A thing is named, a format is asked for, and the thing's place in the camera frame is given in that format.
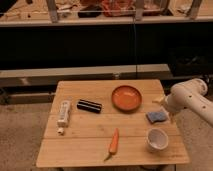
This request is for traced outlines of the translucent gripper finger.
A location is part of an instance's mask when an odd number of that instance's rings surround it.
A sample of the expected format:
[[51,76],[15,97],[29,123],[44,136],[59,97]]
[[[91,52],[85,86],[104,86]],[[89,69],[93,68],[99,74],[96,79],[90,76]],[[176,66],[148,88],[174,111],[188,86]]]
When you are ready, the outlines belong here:
[[173,114],[172,114],[172,113],[169,113],[169,117],[170,117],[171,123],[173,123],[173,122],[174,122],[174,116],[173,116]]
[[155,98],[152,102],[157,104],[162,104],[165,101],[165,97]]

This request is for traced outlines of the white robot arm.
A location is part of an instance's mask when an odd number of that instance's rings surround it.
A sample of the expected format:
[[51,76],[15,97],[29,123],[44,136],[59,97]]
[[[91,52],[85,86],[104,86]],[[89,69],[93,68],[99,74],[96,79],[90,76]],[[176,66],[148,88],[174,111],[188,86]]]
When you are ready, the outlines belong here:
[[170,114],[178,114],[188,108],[213,127],[213,102],[205,95],[207,84],[198,78],[174,84],[170,94],[153,100]]

